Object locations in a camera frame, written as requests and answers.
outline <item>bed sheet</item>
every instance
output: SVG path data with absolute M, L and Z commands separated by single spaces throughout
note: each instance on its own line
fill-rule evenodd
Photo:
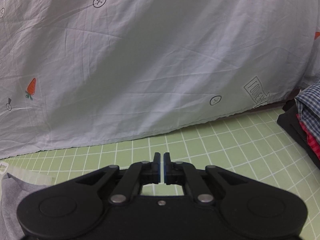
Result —
M 319 0 L 0 0 L 0 157 L 132 140 L 285 98 Z

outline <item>white grid line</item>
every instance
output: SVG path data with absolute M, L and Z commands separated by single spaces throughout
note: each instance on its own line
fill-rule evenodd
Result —
M 246 145 L 246 144 L 250 144 L 250 143 L 251 143 L 251 142 L 245 143 L 245 144 L 240 144 L 240 146 Z M 281 151 L 281 150 L 283 150 L 283 149 L 284 149 L 284 147 L 281 148 L 281 149 L 279 149 L 279 150 L 276 150 L 276 151 L 274 151 L 274 152 L 271 152 L 271 153 L 269 153 L 269 154 L 266 154 L 266 155 L 264 155 L 263 157 L 267 157 L 267 156 L 272 155 L 273 153 L 279 152 L 279 151 Z M 220 151 L 223 151 L 223 150 L 217 150 L 217 151 L 208 152 L 208 154 L 216 153 L 216 152 L 220 152 Z M 202 153 L 202 154 L 198 154 L 198 155 L 193 155 L 192 157 L 198 157 L 198 156 L 203 156 L 203 155 L 206 155 L 206 153 Z M 189 159 L 189 157 L 172 159 L 172 161 L 179 161 L 179 160 L 186 160 L 186 159 Z M 258 158 L 256 158 L 256 159 L 252 159 L 252 160 L 250 160 L 250 161 L 248 161 L 248 162 L 254 162 L 254 161 L 259 160 L 259 159 L 261 159 L 261 157 L 258 157 Z M 245 164 L 245 163 L 237 164 L 237 165 L 234 165 L 234 166 L 232 166 L 232 167 L 236 168 L 236 167 L 241 166 L 241 165 L 243 165 L 243 164 Z
M 208 156 L 210 165 L 212 165 L 212 161 L 211 161 L 210 156 L 209 156 L 209 154 L 208 154 L 207 148 L 206 148 L 205 145 L 204 145 L 204 142 L 203 142 L 203 140 L 202 140 L 202 137 L 201 137 L 201 135 L 200 135 L 200 133 L 199 133 L 198 127 L 197 127 L 196 125 L 195 125 L 195 127 L 196 127 L 196 131 L 197 131 L 197 133 L 198 133 L 198 135 L 199 135 L 199 138 L 200 138 L 200 140 L 201 140 L 202 146 L 203 146 L 203 148 L 204 148 L 204 150 L 205 150 L 205 153 L 206 153 L 206 155 Z
M 70 179 L 70 174 L 71 174 L 71 171 L 72 171 L 73 163 L 74 163 L 76 155 L 77 155 L 77 151 L 78 151 L 78 148 L 76 148 L 75 155 L 73 156 L 73 160 L 71 162 L 71 167 L 70 167 L 70 171 L 69 171 L 69 175 L 68 175 L 68 180 Z
M 45 158 L 47 157 L 47 155 L 48 155 L 48 151 L 45 153 L 45 157 L 44 157 L 44 159 L 43 159 L 43 161 L 42 161 L 42 163 L 41 163 L 39 173 L 40 173 L 40 171 L 42 170 L 43 163 L 44 163 L 44 160 L 45 160 Z
M 61 165 L 62 165 L 62 162 L 63 162 L 64 156 L 66 155 L 66 151 L 67 151 L 67 149 L 64 151 L 64 154 L 63 154 L 62 160 L 61 160 L 60 165 L 59 165 L 58 174 L 57 174 L 56 180 L 54 181 L 54 184 L 56 184 L 56 183 L 57 183 L 58 175 L 59 175 L 59 172 L 60 172 L 60 169 L 61 169 Z
M 284 168 L 280 169 L 279 171 L 274 172 L 273 174 L 275 175 L 275 174 L 279 173 L 280 171 L 283 171 L 284 169 L 288 168 L 289 166 L 294 165 L 294 163 L 291 163 L 291 164 L 285 166 Z M 266 178 L 269 178 L 270 176 L 272 176 L 272 174 L 270 174 L 270 175 L 262 178 L 261 180 L 264 180 L 264 179 L 266 179 Z
M 27 159 L 26 159 L 26 158 L 23 159 L 23 162 L 22 162 L 20 168 L 22 168 L 22 165 L 23 165 L 24 162 L 27 162 Z
M 133 163 L 133 141 L 131 141 L 131 163 Z
M 47 174 L 47 175 L 49 175 L 49 171 L 50 171 L 50 168 L 51 168 L 51 165 L 52 165 L 53 159 L 54 159 L 54 157 L 56 156 L 57 151 L 58 151 L 58 150 L 56 150 L 56 151 L 54 152 L 54 155 L 53 155 L 53 157 L 52 157 L 52 160 L 51 160 L 51 163 L 50 163 L 50 166 L 49 166 L 48 174 Z
M 167 135 L 166 134 L 164 134 L 164 140 L 165 140 L 165 145 L 167 147 L 167 152 L 169 152 L 169 145 L 168 145 L 168 140 L 167 140 Z M 179 195 L 177 185 L 174 185 L 174 189 L 176 191 L 176 195 Z
M 251 170 L 252 170 L 252 172 L 253 172 L 254 176 L 256 177 L 256 179 L 257 179 L 257 180 L 259 180 L 259 179 L 258 179 L 258 176 L 257 176 L 257 174 L 256 174 L 256 172 L 255 172 L 255 171 L 254 171 L 254 169 L 252 168 L 252 166 L 251 166 L 251 164 L 250 164 L 250 162 L 249 162 L 249 160 L 248 160 L 247 156 L 244 154 L 244 152 L 243 152 L 242 148 L 240 147 L 240 145 L 239 145 L 238 141 L 236 140 L 235 136 L 234 136 L 234 135 L 233 135 L 233 133 L 231 132 L 231 130 L 230 130 L 230 128 L 228 127 L 228 125 L 226 124 L 226 122 L 225 122 L 225 121 L 223 121 L 223 122 L 224 122 L 224 124 L 227 126 L 227 128 L 228 128 L 229 132 L 231 133 L 231 135 L 232 135 L 233 139 L 235 140 L 235 142 L 237 143 L 238 147 L 240 148 L 240 150 L 241 150 L 242 154 L 244 155 L 245 159 L 247 160 L 247 163 L 249 164 L 249 166 L 250 166 L 250 168 L 251 168 Z
M 117 151 L 118 151 L 118 143 L 116 143 L 115 164 L 116 164 L 116 160 L 117 160 Z
M 33 167 L 32 167 L 32 169 L 31 169 L 31 171 L 33 171 L 33 169 L 35 168 L 35 165 L 36 165 L 36 162 L 37 162 L 37 160 L 38 160 L 39 155 L 40 155 L 40 152 L 38 152 L 38 156 L 37 156 L 37 158 L 36 158 L 36 160 L 35 160 L 35 163 L 33 164 Z
M 29 180 L 29 178 L 30 178 L 31 174 L 30 174 L 30 173 L 28 173 L 28 178 L 25 178 L 25 175 L 26 175 L 26 173 L 24 172 L 24 174 L 23 174 L 23 176 L 22 176 L 21 180 Z
M 312 228 L 312 230 L 313 230 L 313 234 L 314 234 L 314 236 L 316 237 L 316 233 L 315 233 L 315 231 L 314 231 L 314 229 L 313 229 L 313 226 L 312 226 L 312 221 L 317 217 L 317 215 L 319 215 L 320 214 L 320 211 L 314 216 L 314 218 L 313 219 L 310 219 L 310 221 L 308 222 L 308 223 L 305 223 L 305 225 L 303 226 L 303 228 L 305 228 L 307 225 L 311 225 L 311 228 Z
M 151 156 L 151 146 L 150 146 L 150 137 L 148 137 L 148 147 L 149 147 L 149 159 L 152 161 L 152 156 Z M 155 189 L 155 184 L 152 184 L 152 193 L 153 195 L 156 195 L 156 189 Z
M 237 130 L 242 130 L 242 129 L 246 129 L 246 128 L 253 127 L 253 126 L 248 126 L 248 127 L 245 127 L 245 128 L 235 129 L 235 130 L 231 130 L 231 131 L 233 132 L 233 131 L 237 131 Z M 228 131 L 228 132 L 223 132 L 223 133 L 214 133 L 214 134 L 212 134 L 212 135 L 220 135 L 220 134 L 224 134 L 224 133 L 230 133 L 230 132 Z M 271 134 L 271 135 L 265 136 L 264 138 L 269 138 L 269 137 L 271 137 L 271 136 L 273 136 L 273 135 L 277 135 L 277 134 L 280 134 L 280 133 L 283 133 L 283 132 L 273 133 L 273 134 Z M 212 135 L 205 135 L 205 136 L 202 136 L 202 138 L 211 137 Z M 177 143 L 177 142 L 192 141 L 192 140 L 194 140 L 194 139 L 198 139 L 198 138 L 192 138 L 192 139 L 185 139 L 185 140 L 180 140 L 180 141 L 169 142 L 169 143 L 167 143 L 167 145 L 173 144 L 173 143 Z M 255 142 L 255 141 L 260 141 L 260 140 L 262 140 L 262 138 L 257 139 L 257 140 L 251 140 L 251 141 L 248 142 L 248 143 Z M 152 147 L 162 146 L 162 145 L 166 145 L 166 143 L 152 145 Z M 232 147 L 228 147 L 228 148 L 225 148 L 225 149 L 231 149 L 231 148 L 235 148 L 235 147 L 238 147 L 238 146 L 232 146 Z M 142 148 L 148 148 L 148 146 L 136 147 L 136 148 L 134 148 L 134 149 L 142 149 Z M 131 150 L 131 148 L 118 150 L 118 152 L 127 151 L 127 150 Z M 102 151 L 101 153 L 113 153 L 113 152 L 115 152 L 115 150 L 114 150 L 114 151 L 107 151 L 107 152 Z M 92 155 L 92 154 L 99 154 L 99 152 L 86 153 L 86 154 L 78 154 L 77 156 L 81 156 L 81 155 L 82 155 L 82 156 L 83 156 L 83 155 Z M 28 155 L 32 155 L 32 154 L 26 154 L 26 155 L 24 155 L 26 159 L 37 159 L 37 158 L 38 158 L 38 157 L 37 157 L 37 158 L 28 157 Z
M 280 140 L 280 138 L 278 138 L 279 139 L 279 141 L 280 141 L 280 143 L 281 143 L 281 145 L 284 147 L 284 144 L 282 143 L 282 141 Z M 292 161 L 293 161 L 293 158 L 292 158 L 292 156 L 290 155 L 290 153 L 288 152 L 288 150 L 287 150 L 287 148 L 285 148 L 285 150 L 286 150 L 286 152 L 288 153 L 288 155 L 290 156 L 290 158 L 292 159 Z M 300 174 L 301 174 L 301 176 L 303 177 L 303 174 L 302 174 L 302 172 L 300 171 L 300 169 L 298 168 L 298 166 L 297 166 L 297 163 L 294 163 L 294 165 L 297 167 L 297 169 L 298 169 L 298 171 L 300 172 Z M 297 192 L 299 193 L 299 195 L 301 195 L 301 193 L 299 192 L 299 190 L 298 190 L 298 188 L 297 188 L 297 184 L 298 183 L 294 183 L 294 181 L 293 181 L 293 179 L 292 179 L 292 177 L 290 176 L 290 174 L 289 174 L 289 172 L 287 171 L 287 169 L 285 169 L 286 170 L 286 172 L 287 172 L 287 174 L 288 174 L 288 176 L 290 177 L 290 179 L 291 179 L 291 181 L 292 181 L 292 183 L 293 183 L 293 185 L 294 185 L 294 187 L 295 187 L 295 189 L 297 190 Z M 311 187 L 310 187 L 310 185 L 309 185 L 309 183 L 308 183 L 308 181 L 306 180 L 306 177 L 304 177 L 302 180 L 305 180 L 305 182 L 307 183 L 307 185 L 308 185 L 308 187 L 309 187 L 309 189 L 310 189 L 310 192 L 311 192 L 311 197 L 313 197 L 313 194 L 312 194 L 312 189 L 311 189 Z M 318 204 L 317 204 L 317 202 L 315 201 L 315 203 L 316 203 L 316 206 L 317 206 L 317 208 L 318 208 L 318 211 L 320 212 L 320 209 L 319 209 L 319 206 L 318 206 Z M 313 225 L 312 225 L 312 223 L 310 222 L 310 225 L 311 225 L 311 228 L 312 228 L 312 231 L 313 231 L 313 234 L 314 234 L 314 236 L 315 236 L 315 238 L 317 237 L 316 236 L 316 233 L 315 233 L 315 230 L 314 230 L 314 228 L 313 228 Z
M 206 154 L 204 153 L 204 154 L 194 155 L 193 157 L 203 156 L 203 155 L 206 155 Z M 189 157 L 184 157 L 184 158 L 179 158 L 179 159 L 173 159 L 173 160 L 171 160 L 171 161 L 175 162 L 175 161 L 179 161 L 179 160 L 188 160 L 188 159 L 189 159 Z M 249 161 L 249 162 L 253 162 L 253 161 L 258 160 L 258 159 L 261 159 L 261 157 L 259 157 L 259 158 L 257 158 L 257 159 L 254 159 L 254 160 L 251 160 L 251 161 Z M 239 167 L 239 166 L 241 166 L 241 165 L 243 165 L 243 164 L 246 164 L 246 163 L 247 163 L 247 162 L 241 163 L 241 164 L 235 165 L 234 167 L 236 168 L 236 167 Z M 279 173 L 280 171 L 283 171 L 285 168 L 287 168 L 287 167 L 289 167 L 289 166 L 291 166 L 291 165 L 293 165 L 293 164 L 294 164 L 294 163 L 291 163 L 291 164 L 287 165 L 286 167 L 280 169 L 279 171 L 274 172 L 273 174 L 277 174 L 277 173 Z M 120 169 L 127 169 L 127 168 L 129 168 L 129 166 L 120 167 Z M 88 172 L 88 171 L 94 171 L 94 170 L 72 170 L 72 171 L 86 171 L 86 172 Z M 263 180 L 263 179 L 266 179 L 266 178 L 268 178 L 268 177 L 270 177 L 270 176 L 272 176 L 272 174 L 269 174 L 268 176 L 263 177 L 263 178 L 260 179 L 259 181 L 261 181 L 261 180 Z
M 57 150 L 56 150 L 56 152 L 57 152 Z M 33 155 L 33 153 L 31 154 L 31 156 Z M 55 153 L 54 153 L 54 155 L 55 155 Z M 31 159 L 31 158 L 30 158 Z M 52 159 L 53 160 L 53 159 Z M 23 160 L 24 161 L 24 160 Z M 17 163 L 18 163 L 18 161 L 17 161 Z M 23 163 L 23 162 L 22 162 Z M 28 164 L 27 164 L 27 166 L 26 166 L 26 169 L 28 168 L 28 165 L 29 165 L 29 163 L 30 163 L 30 160 L 28 161 Z M 52 162 L 51 162 L 52 163 Z M 22 166 L 22 164 L 21 164 L 21 166 Z M 20 166 L 20 167 L 21 167 Z
M 102 149 L 103 149 L 103 145 L 101 145 L 101 152 L 100 152 L 100 157 L 99 157 L 98 169 L 100 169 L 101 156 L 102 156 Z
M 90 150 L 90 146 L 88 147 L 88 150 L 87 150 L 87 155 L 86 155 L 86 157 L 85 157 L 85 161 L 84 161 L 84 165 L 83 165 L 83 170 L 84 170 L 85 165 L 86 165 L 86 163 L 87 163 L 89 150 Z
M 19 158 L 19 160 L 22 160 L 23 159 L 23 161 L 21 162 L 21 165 L 20 165 L 20 168 L 22 167 L 22 164 L 23 164 L 23 162 L 24 162 L 24 159 L 25 159 L 25 155 L 24 155 L 24 157 L 23 158 L 21 158 L 23 155 L 20 155 L 20 158 Z
M 188 150 L 188 147 L 187 147 L 187 143 L 186 143 L 186 141 L 185 141 L 185 139 L 184 139 L 183 132 L 182 132 L 181 129 L 180 129 L 180 133 L 181 133 L 182 140 L 183 140 L 184 146 L 185 146 L 185 148 L 186 148 L 186 151 L 187 151 L 187 154 L 188 154 L 188 157 L 189 157 L 189 161 L 190 161 L 190 163 L 192 163 L 192 162 L 191 162 L 191 158 L 190 158 L 190 154 L 189 154 L 189 150 Z
M 219 143 L 220 143 L 220 146 L 222 147 L 222 150 L 224 151 L 224 154 L 226 155 L 226 157 L 227 157 L 227 159 L 228 159 L 228 161 L 229 161 L 229 163 L 230 163 L 230 166 L 231 166 L 233 172 L 235 172 L 235 169 L 234 169 L 234 167 L 233 167 L 233 165 L 232 165 L 232 163 L 231 163 L 231 161 L 230 161 L 230 158 L 229 158 L 229 156 L 228 156 L 228 154 L 227 154 L 227 152 L 226 152 L 227 148 L 225 149 L 225 148 L 223 147 L 223 145 L 222 145 L 222 143 L 221 143 L 221 141 L 220 141 L 219 136 L 216 134 L 216 131 L 215 131 L 214 128 L 212 127 L 211 122 L 209 122 L 209 124 L 210 124 L 210 126 L 211 126 L 214 134 L 217 136 L 218 141 L 219 141 Z
M 311 196 L 306 199 L 306 201 L 308 201 L 308 200 L 309 200 L 310 198 L 312 198 L 312 197 L 313 197 L 313 199 L 316 201 L 316 199 L 314 198 L 314 195 L 315 195 L 319 190 L 320 190 L 320 188 L 318 188 L 314 193 L 312 193 Z
M 262 160 L 264 161 L 264 163 L 266 164 L 266 166 L 267 166 L 267 168 L 268 168 L 268 170 L 270 171 L 270 173 L 272 174 L 272 177 L 273 177 L 273 179 L 275 180 L 275 182 L 277 183 L 277 185 L 278 185 L 278 187 L 280 187 L 279 186 L 279 183 L 278 183 L 278 181 L 276 180 L 276 178 L 275 178 L 275 176 L 273 175 L 273 173 L 272 173 L 272 171 L 271 171 L 271 169 L 270 169 L 270 167 L 269 167 L 269 165 L 268 165 L 268 163 L 266 162 L 266 160 L 264 159 L 264 157 L 265 156 L 263 156 L 262 154 L 261 154 L 261 152 L 259 151 L 259 149 L 257 148 L 257 146 L 253 143 L 253 145 L 254 145 L 254 147 L 256 148 L 256 150 L 257 150 L 257 152 L 259 153 L 259 155 L 261 156 L 261 158 L 262 158 Z

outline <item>red fabric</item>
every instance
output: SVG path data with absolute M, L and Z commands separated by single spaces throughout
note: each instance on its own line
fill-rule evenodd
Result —
M 317 142 L 317 140 L 312 136 L 311 133 L 307 130 L 306 126 L 304 125 L 303 122 L 300 122 L 299 115 L 297 114 L 297 119 L 299 120 L 300 126 L 302 130 L 305 131 L 307 134 L 307 142 L 310 148 L 313 150 L 313 152 L 317 155 L 317 157 L 320 159 L 320 145 Z

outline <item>plaid shirt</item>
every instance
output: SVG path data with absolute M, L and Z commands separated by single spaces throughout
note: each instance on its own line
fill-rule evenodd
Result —
M 320 80 L 295 99 L 300 121 L 320 144 Z
M 308 145 L 313 150 L 313 152 L 317 155 L 317 157 L 320 159 L 320 145 L 318 144 L 317 140 L 312 136 L 312 134 L 309 133 L 306 126 L 302 122 L 300 122 L 300 120 L 299 120 L 299 123 L 300 123 L 302 130 L 304 130 L 305 133 L 307 134 Z

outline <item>carrot print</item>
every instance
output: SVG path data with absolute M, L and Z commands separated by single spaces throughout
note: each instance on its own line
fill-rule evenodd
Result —
M 30 97 L 30 99 L 33 100 L 31 96 L 33 96 L 35 92 L 36 92 L 36 79 L 34 78 L 27 87 L 26 98 Z
M 320 36 L 320 32 L 316 32 L 315 39 L 318 38 L 319 36 Z

